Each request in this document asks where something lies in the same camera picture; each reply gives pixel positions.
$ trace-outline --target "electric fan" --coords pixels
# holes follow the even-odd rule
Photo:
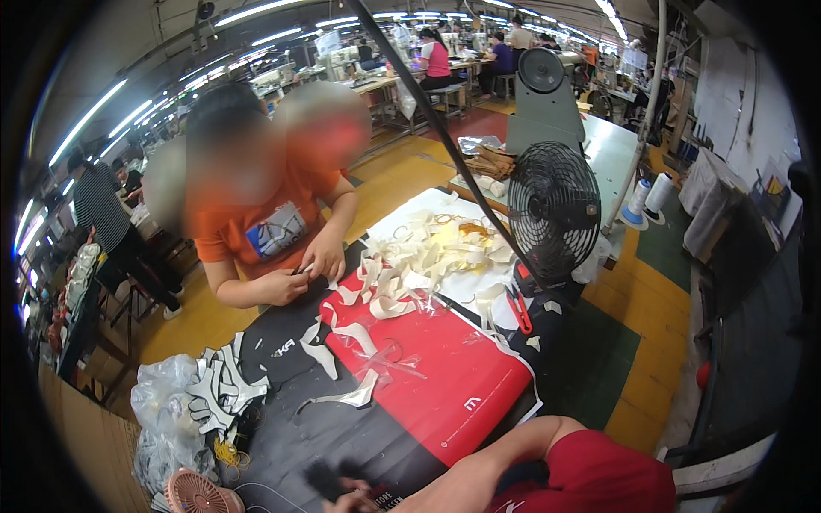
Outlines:
[[[165,500],[174,513],[245,513],[233,490],[188,469],[179,469],[165,483]]]
[[[601,199],[585,159],[557,141],[532,144],[516,160],[507,193],[511,234],[551,286],[593,251]]]

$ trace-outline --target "red mat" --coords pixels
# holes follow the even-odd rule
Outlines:
[[[362,281],[354,273],[340,285],[358,291]],[[449,309],[440,308],[433,316],[417,309],[377,321],[361,300],[345,306],[339,293],[333,292],[328,303],[337,311],[338,327],[362,324],[379,351],[394,344],[396,350],[389,360],[420,357],[415,371],[426,379],[389,369],[392,382],[383,386],[380,378],[374,398],[445,465],[475,451],[531,382],[525,365],[502,353],[487,337],[474,344],[463,343],[472,337],[476,340],[476,328]],[[319,311],[323,322],[330,324],[331,311],[322,305]],[[365,359],[354,354],[362,351],[360,345],[354,341],[345,347],[333,333],[325,342],[352,373],[362,371],[357,376],[362,379]]]

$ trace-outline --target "hair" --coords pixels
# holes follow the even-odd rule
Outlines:
[[[442,46],[445,46],[444,41],[442,41],[442,36],[439,34],[437,30],[422,29],[422,31],[419,32],[419,35],[423,38],[436,39],[437,43],[441,44]]]
[[[230,82],[201,94],[186,120],[186,143],[207,147],[262,121],[262,105],[248,84]]]

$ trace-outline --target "logo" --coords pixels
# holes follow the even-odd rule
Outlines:
[[[294,339],[291,339],[291,340],[285,342],[284,346],[280,347],[279,349],[277,349],[273,352],[273,357],[277,358],[278,356],[284,355],[285,353],[288,352],[288,350],[290,348],[292,348],[295,345],[296,345],[296,343],[294,342]]]
[[[478,405],[481,401],[482,401],[482,400],[481,400],[481,399],[479,399],[478,397],[471,397],[471,398],[470,398],[470,399],[468,399],[468,400],[467,400],[467,402],[464,404],[464,407],[465,407],[465,408],[466,408],[466,410],[468,410],[468,411],[473,411],[473,409],[476,407],[476,405]]]

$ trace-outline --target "chair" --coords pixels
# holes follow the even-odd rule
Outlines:
[[[515,78],[516,78],[515,74],[496,75],[495,80],[493,81],[493,91],[499,91],[499,86],[502,85],[502,84],[499,83],[499,81],[501,80],[503,82],[503,84],[505,86],[505,104],[506,105],[510,101],[511,80],[514,80]]]
[[[440,89],[431,89],[431,90],[425,91],[425,94],[428,95],[428,100],[430,100],[432,105],[436,106],[436,105],[444,104],[444,106],[445,106],[445,121],[447,121],[447,119],[450,116],[455,116],[456,114],[461,114],[461,110],[462,110],[461,107],[456,107],[456,109],[453,112],[451,112],[451,110],[450,110],[451,102],[448,101],[449,96],[451,94],[453,94],[453,95],[455,95],[454,104],[458,106],[459,105],[459,92],[461,91],[461,88],[462,88],[462,84],[451,84],[448,87],[442,87]],[[438,101],[436,103],[433,102],[433,96],[438,96]]]

